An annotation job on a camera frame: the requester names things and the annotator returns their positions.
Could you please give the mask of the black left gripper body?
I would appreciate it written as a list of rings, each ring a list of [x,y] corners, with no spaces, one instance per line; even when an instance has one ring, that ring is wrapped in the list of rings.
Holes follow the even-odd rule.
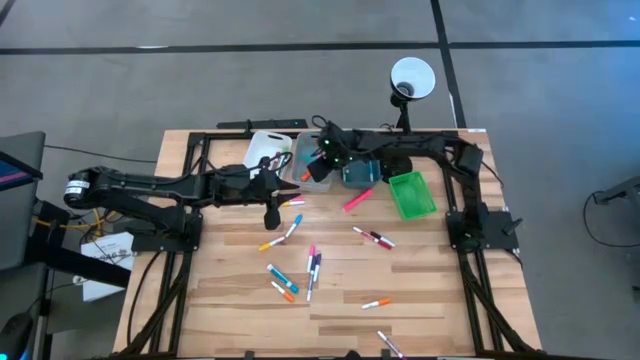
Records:
[[[260,169],[251,177],[251,171],[244,165],[230,165],[217,170],[217,204],[277,205],[278,176],[275,172]]]

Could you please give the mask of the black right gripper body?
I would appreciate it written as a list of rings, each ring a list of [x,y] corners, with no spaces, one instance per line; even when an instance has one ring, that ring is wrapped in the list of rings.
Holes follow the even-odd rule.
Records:
[[[330,168],[342,168],[357,160],[357,155],[344,140],[345,135],[347,132],[335,124],[328,124],[321,130],[319,149],[323,160]]]

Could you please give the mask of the pink highlighter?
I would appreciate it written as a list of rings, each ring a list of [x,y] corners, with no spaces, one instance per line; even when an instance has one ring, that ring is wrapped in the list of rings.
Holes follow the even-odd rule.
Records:
[[[350,212],[356,206],[358,206],[360,203],[362,203],[364,200],[368,199],[373,193],[374,193],[374,189],[373,188],[369,188],[369,189],[363,191],[362,193],[360,193],[359,195],[357,195],[356,197],[351,199],[349,202],[347,202],[342,207],[342,210],[345,213]]]

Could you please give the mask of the teal Expo dry-erase marker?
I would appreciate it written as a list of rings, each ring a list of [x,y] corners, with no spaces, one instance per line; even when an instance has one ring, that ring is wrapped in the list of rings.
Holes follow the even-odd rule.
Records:
[[[281,281],[287,288],[289,288],[294,294],[299,293],[299,288],[297,287],[297,285],[286,275],[284,275],[280,270],[278,270],[273,264],[268,264],[267,270],[279,281]]]

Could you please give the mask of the green mesh plastic basket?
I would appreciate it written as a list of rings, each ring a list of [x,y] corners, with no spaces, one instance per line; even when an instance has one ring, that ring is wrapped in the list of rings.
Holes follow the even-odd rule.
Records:
[[[431,191],[420,172],[409,172],[389,179],[392,198],[400,217],[418,219],[437,211]]]

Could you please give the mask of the thin maroon marker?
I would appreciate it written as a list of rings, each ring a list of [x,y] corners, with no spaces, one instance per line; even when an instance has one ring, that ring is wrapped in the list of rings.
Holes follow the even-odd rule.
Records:
[[[381,246],[381,247],[383,247],[383,248],[385,248],[385,249],[391,250],[391,249],[393,248],[393,246],[392,246],[392,245],[390,245],[390,244],[388,244],[388,243],[384,242],[383,240],[380,240],[380,239],[376,238],[375,236],[373,236],[373,235],[372,235],[371,233],[369,233],[369,232],[366,232],[366,231],[364,231],[364,230],[362,230],[362,229],[360,229],[360,228],[358,228],[358,227],[356,227],[356,226],[353,226],[353,227],[352,227],[352,229],[353,229],[356,233],[358,233],[359,235],[363,236],[363,237],[364,237],[364,238],[366,238],[366,239],[369,239],[369,240],[373,241],[374,243],[378,244],[379,246]]]

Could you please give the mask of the thin red marker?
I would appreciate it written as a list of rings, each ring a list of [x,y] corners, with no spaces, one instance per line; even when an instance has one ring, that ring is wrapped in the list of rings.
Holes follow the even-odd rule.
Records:
[[[400,359],[406,360],[403,352],[391,341],[389,337],[387,337],[382,331],[378,330],[377,335],[380,339],[387,345],[387,347]]]

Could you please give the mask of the grey plastic bin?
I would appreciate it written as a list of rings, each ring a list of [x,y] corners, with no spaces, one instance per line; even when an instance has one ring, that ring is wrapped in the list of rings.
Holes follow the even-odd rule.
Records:
[[[301,132],[295,142],[293,148],[293,158],[288,165],[286,179],[299,186],[301,191],[306,192],[327,192],[332,184],[333,175],[330,174],[321,182],[315,182],[311,177],[307,182],[301,181],[302,174],[307,171],[307,166],[304,166],[299,160],[300,151],[304,147],[318,147],[317,146],[318,133],[317,132]]]

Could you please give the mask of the white plastic bin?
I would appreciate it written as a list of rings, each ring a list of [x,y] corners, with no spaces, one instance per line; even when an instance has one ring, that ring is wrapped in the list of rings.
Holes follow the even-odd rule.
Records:
[[[258,165],[264,157],[271,160],[268,169],[281,176],[290,161],[292,143],[293,139],[289,136],[265,130],[255,132],[243,161],[250,170],[250,177],[254,178],[259,173]]]

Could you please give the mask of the black gooseneck desk lamp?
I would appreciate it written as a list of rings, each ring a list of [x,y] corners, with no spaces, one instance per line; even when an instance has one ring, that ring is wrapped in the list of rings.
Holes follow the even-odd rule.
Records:
[[[401,129],[403,134],[409,134],[411,125],[408,104],[426,98],[434,90],[435,73],[426,61],[417,57],[404,57],[392,66],[390,84],[390,102],[400,112],[395,127]],[[386,157],[380,164],[382,180],[385,183],[394,176],[413,170],[408,156]]]

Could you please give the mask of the black stand beam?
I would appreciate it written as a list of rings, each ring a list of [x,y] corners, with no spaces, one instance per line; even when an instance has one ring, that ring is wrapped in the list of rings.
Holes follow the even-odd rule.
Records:
[[[63,246],[68,231],[88,231],[89,224],[70,224],[73,215],[47,201],[33,202],[30,229],[26,242],[24,263],[41,263],[48,268],[78,275],[87,280],[127,287],[131,271],[96,258],[84,256]]]

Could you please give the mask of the laptop with lit screen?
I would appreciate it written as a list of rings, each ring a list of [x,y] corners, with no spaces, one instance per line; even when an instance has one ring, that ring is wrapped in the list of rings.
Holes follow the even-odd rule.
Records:
[[[0,151],[0,191],[28,185],[43,179],[43,174],[24,162]]]

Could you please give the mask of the black computer mouse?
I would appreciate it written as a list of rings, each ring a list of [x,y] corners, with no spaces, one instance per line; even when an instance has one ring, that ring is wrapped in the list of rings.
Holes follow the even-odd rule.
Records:
[[[29,312],[12,316],[0,330],[0,360],[24,360],[33,327]]]

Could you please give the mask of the grey stand leg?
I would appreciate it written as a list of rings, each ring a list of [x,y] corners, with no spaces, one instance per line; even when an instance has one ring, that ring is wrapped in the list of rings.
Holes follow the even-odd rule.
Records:
[[[596,204],[607,204],[611,200],[624,198],[640,208],[640,176],[631,177],[613,187],[598,191],[594,195]]]

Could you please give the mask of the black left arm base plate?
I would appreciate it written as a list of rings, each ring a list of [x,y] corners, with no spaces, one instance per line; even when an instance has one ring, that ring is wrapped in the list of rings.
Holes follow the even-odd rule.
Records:
[[[133,252],[191,252],[199,248],[203,216],[186,214],[166,224],[133,220],[125,229],[134,236]]]

